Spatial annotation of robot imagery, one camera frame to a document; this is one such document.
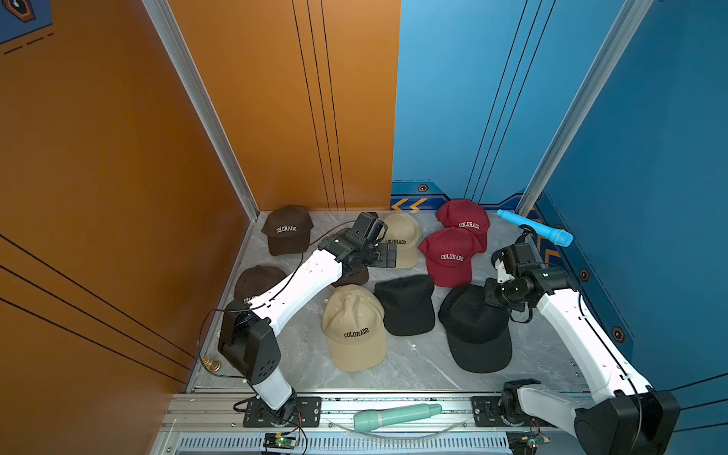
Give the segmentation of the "beige cap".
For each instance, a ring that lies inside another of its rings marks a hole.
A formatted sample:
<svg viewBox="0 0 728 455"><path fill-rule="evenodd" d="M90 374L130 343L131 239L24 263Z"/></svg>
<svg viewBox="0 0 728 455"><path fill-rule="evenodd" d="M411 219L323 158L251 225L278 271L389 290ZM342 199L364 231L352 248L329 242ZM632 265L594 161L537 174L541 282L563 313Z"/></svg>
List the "beige cap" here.
<svg viewBox="0 0 728 455"><path fill-rule="evenodd" d="M322 331L335 366L343 372L373 368L388 353L384 308L362 286L341 286L331 295L323 313Z"/></svg>
<svg viewBox="0 0 728 455"><path fill-rule="evenodd" d="M396 246L396 268L416 267L419 260L418 245L422 229L418 221L405 212L396 212L384 218L387 232L383 242Z"/></svg>

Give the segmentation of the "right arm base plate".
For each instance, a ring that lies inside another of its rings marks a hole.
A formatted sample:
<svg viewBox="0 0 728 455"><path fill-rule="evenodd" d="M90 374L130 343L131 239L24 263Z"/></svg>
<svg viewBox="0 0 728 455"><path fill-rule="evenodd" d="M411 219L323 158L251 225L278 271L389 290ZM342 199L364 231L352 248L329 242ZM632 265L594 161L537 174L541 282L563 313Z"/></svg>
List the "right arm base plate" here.
<svg viewBox="0 0 728 455"><path fill-rule="evenodd" d="M474 423L477 428L508 427L500 396L473 396L470 398Z"/></svg>

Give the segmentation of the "green microphone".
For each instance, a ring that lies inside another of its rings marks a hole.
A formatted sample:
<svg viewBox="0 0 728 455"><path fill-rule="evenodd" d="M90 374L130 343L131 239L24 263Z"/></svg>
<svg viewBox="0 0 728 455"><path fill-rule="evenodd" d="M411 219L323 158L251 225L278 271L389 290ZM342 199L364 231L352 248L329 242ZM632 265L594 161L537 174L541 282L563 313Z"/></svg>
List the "green microphone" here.
<svg viewBox="0 0 728 455"><path fill-rule="evenodd" d="M379 428L429 419L441 414L443 407L439 404L418 404L392 409L370 409L354 416L356 432L371 432Z"/></svg>

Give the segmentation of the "aluminium corner post left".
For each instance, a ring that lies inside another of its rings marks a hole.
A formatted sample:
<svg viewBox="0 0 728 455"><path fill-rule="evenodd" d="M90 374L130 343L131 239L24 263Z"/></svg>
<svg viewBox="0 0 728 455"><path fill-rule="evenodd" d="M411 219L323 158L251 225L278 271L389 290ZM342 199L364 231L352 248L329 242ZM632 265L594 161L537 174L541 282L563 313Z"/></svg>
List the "aluminium corner post left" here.
<svg viewBox="0 0 728 455"><path fill-rule="evenodd" d="M157 36L161 39L246 215L251 221L256 221L259 218L260 209L195 64L195 59L191 55L176 17L174 17L172 7L168 1L162 0L142 0L141 3L152 21Z"/></svg>

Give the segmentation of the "brass knob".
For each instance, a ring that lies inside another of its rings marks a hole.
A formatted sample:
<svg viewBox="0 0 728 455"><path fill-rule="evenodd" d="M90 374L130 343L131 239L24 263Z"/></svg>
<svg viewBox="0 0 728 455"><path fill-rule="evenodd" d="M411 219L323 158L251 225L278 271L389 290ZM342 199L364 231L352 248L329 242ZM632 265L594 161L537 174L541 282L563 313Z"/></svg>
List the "brass knob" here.
<svg viewBox="0 0 728 455"><path fill-rule="evenodd" d="M211 373L212 375L216 375L219 373L222 363L217 359L208 358L207 356L204 356L204 358L201 358L201 363L204 367L204 369Z"/></svg>

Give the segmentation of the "circuit board right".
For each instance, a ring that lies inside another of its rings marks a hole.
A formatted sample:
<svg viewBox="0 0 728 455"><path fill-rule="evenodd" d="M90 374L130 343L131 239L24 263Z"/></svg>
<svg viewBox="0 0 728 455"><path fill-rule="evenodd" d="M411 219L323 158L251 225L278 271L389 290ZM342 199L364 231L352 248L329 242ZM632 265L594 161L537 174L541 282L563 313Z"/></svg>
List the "circuit board right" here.
<svg viewBox="0 0 728 455"><path fill-rule="evenodd" d="M539 434L510 433L507 436L509 448L514 455L537 455L538 447L549 440Z"/></svg>

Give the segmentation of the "beige cap front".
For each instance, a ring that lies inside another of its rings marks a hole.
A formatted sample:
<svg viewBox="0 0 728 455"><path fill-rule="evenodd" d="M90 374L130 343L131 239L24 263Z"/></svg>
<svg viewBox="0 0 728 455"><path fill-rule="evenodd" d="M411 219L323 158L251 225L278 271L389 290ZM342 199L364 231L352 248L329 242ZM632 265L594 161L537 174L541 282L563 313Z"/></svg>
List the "beige cap front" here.
<svg viewBox="0 0 728 455"><path fill-rule="evenodd" d="M384 308L362 286L341 286L331 295L323 313L322 331L335 366L343 372L373 368L388 353Z"/></svg>

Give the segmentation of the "brown cap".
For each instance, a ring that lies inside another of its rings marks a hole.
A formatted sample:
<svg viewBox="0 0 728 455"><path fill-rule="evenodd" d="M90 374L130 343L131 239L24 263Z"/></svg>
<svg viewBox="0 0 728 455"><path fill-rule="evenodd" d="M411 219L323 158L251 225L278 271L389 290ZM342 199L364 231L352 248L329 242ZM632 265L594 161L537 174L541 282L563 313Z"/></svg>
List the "brown cap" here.
<svg viewBox="0 0 728 455"><path fill-rule="evenodd" d="M234 299L246 301L271 290L284 280L286 273L273 265L256 265L244 270L238 278L233 291Z"/></svg>
<svg viewBox="0 0 728 455"><path fill-rule="evenodd" d="M267 216L262 233L267 237L271 256L305 252L314 227L309 211L301 206L285 206Z"/></svg>
<svg viewBox="0 0 728 455"><path fill-rule="evenodd" d="M367 267L359 267L352 271L347 277L342 277L339 280L333 282L333 287L348 286L348 284L354 284L355 286L363 286L369 281L369 269Z"/></svg>

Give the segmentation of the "beige cap back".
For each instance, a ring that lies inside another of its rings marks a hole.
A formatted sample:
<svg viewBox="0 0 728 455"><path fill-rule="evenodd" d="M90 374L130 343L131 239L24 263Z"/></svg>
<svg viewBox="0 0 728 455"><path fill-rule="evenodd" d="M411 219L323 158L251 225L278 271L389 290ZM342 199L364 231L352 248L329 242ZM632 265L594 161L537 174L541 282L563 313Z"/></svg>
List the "beige cap back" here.
<svg viewBox="0 0 728 455"><path fill-rule="evenodd" d="M396 268L416 267L419 260L418 245L422 229L418 221L405 212L396 212L384 218L387 232L383 242L396 246Z"/></svg>

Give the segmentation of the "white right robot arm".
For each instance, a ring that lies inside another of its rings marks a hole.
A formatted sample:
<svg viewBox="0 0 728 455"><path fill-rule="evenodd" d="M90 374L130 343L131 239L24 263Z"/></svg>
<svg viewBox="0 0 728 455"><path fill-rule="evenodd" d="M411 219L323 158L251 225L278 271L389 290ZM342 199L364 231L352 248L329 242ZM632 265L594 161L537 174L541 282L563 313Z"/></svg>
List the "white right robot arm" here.
<svg viewBox="0 0 728 455"><path fill-rule="evenodd" d="M559 269L507 267L496 261L485 300L508 310L537 311L553 326L586 380L593 406L536 380L504 385L500 412L511 426L540 419L568 432L588 454L663 454L681 408L671 392L655 390L598 324L582 295Z"/></svg>

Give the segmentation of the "aluminium front rail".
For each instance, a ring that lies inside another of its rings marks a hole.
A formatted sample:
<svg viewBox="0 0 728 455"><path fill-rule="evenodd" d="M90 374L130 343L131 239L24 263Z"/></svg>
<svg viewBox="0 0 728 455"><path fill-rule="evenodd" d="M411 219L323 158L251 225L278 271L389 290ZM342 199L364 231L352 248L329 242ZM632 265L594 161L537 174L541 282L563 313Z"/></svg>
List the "aluminium front rail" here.
<svg viewBox="0 0 728 455"><path fill-rule="evenodd" d="M173 398L153 442L153 454L513 454L510 433L539 434L549 440L538 454L582 454L576 438L547 422L477 428L470 398L497 392L313 392L320 396L318 428L245 428L250 394L180 394ZM441 414L429 419L356 432L354 416L418 404L439 404ZM290 453L264 453L267 432L293 432L299 441Z"/></svg>

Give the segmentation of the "maroon cap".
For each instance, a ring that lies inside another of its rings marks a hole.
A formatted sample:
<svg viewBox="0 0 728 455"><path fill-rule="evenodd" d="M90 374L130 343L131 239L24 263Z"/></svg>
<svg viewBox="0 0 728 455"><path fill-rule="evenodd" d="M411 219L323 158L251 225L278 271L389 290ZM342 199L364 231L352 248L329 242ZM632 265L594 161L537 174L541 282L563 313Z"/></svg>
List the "maroon cap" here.
<svg viewBox="0 0 728 455"><path fill-rule="evenodd" d="M471 232L481 245L481 253L487 251L491 223L485 209L477 203L467 199L451 200L436 210L436 218L446 228Z"/></svg>
<svg viewBox="0 0 728 455"><path fill-rule="evenodd" d="M483 252L478 238L466 229L446 227L429 235L418 247L434 284L455 288L472 283L472 260Z"/></svg>

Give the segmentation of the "black cap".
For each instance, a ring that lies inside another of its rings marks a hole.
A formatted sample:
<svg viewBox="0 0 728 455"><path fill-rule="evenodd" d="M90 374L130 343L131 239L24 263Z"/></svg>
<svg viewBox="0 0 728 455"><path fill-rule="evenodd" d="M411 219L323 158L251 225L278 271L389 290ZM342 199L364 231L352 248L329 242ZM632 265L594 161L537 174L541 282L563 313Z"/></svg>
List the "black cap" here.
<svg viewBox="0 0 728 455"><path fill-rule="evenodd" d="M470 373L496 373L512 359L509 313L485 302L482 286L452 288L438 311L456 364Z"/></svg>
<svg viewBox="0 0 728 455"><path fill-rule="evenodd" d="M435 326L432 303L432 276L413 275L379 282L375 297L384 308L383 322L387 331L396 337L413 337L430 332Z"/></svg>

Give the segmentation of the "maroon cap front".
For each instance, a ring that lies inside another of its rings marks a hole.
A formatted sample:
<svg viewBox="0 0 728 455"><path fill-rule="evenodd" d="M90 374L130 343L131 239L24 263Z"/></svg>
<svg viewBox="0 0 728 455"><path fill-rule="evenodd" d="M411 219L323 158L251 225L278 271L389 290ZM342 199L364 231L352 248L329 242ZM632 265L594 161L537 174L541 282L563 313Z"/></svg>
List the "maroon cap front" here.
<svg viewBox="0 0 728 455"><path fill-rule="evenodd" d="M472 260L483 252L478 238L466 229L446 227L429 235L418 247L434 284L455 288L472 283Z"/></svg>

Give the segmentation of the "aluminium corner post right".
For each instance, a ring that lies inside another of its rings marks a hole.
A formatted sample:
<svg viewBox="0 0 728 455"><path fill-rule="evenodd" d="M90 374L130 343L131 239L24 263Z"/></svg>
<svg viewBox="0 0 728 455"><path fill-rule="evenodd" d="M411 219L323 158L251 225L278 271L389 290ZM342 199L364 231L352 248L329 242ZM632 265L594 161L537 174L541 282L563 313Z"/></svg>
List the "aluminium corner post right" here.
<svg viewBox="0 0 728 455"><path fill-rule="evenodd" d="M517 205L520 216L527 216L536 205L653 3L624 2Z"/></svg>

